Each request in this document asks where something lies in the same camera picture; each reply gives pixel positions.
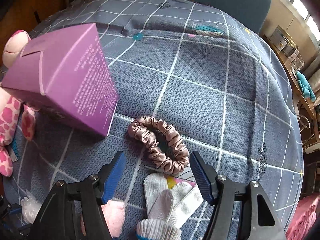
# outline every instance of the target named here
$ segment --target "window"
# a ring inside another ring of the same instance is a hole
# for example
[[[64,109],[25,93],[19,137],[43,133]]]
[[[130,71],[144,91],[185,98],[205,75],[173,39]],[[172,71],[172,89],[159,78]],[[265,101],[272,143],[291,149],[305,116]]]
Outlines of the window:
[[[313,33],[313,35],[316,37],[317,41],[320,41],[320,31],[319,31],[318,26],[316,25],[315,21],[313,20],[313,18],[311,16],[307,20],[307,24],[310,27],[310,30]]]
[[[309,13],[307,11],[307,8],[303,5],[303,3],[300,0],[294,0],[292,5],[297,9],[298,13],[305,20]]]

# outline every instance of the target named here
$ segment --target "white glove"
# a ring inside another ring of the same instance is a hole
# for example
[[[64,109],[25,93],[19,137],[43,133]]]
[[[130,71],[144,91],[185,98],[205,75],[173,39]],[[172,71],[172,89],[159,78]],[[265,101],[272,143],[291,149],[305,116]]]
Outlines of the white glove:
[[[180,240],[180,228],[203,201],[198,185],[192,188],[189,183],[180,182],[172,189],[168,189],[162,174],[151,175],[153,176],[146,177],[144,183],[145,191],[148,191],[146,192],[148,219],[138,223],[138,238]],[[156,197],[161,189],[163,189],[161,194]]]

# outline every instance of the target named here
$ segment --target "glove cuff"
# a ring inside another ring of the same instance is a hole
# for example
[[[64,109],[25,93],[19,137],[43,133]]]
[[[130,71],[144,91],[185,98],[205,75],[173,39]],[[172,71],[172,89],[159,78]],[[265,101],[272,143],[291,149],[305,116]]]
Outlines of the glove cuff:
[[[181,240],[181,230],[157,219],[145,219],[137,225],[139,240]]]

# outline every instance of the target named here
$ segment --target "scrunchie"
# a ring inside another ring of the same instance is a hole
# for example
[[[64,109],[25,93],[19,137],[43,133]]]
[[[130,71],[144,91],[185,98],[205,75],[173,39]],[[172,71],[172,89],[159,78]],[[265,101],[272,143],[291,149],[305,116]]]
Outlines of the scrunchie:
[[[176,160],[167,157],[158,147],[159,142],[156,135],[148,130],[155,128],[159,130],[172,148]],[[175,130],[172,124],[168,125],[165,121],[150,116],[142,116],[134,119],[128,127],[129,136],[141,141],[148,152],[149,158],[152,159],[157,168],[161,167],[166,172],[179,173],[189,164],[189,151],[182,142],[180,134]]]

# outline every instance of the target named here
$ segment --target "screw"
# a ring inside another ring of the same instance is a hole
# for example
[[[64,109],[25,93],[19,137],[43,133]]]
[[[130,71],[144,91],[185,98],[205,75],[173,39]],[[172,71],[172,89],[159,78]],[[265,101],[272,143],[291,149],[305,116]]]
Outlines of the screw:
[[[225,181],[227,179],[227,177],[222,175],[222,174],[220,174],[220,175],[218,175],[218,179],[222,180],[222,181]]]
[[[90,175],[90,179],[91,180],[97,180],[99,178],[99,176],[97,174],[91,174]]]
[[[64,181],[61,179],[61,180],[58,180],[57,182],[56,182],[56,185],[58,186],[58,187],[61,187],[62,185],[64,184]]]
[[[259,187],[259,182],[257,182],[256,180],[253,180],[250,182],[252,186],[254,187]]]

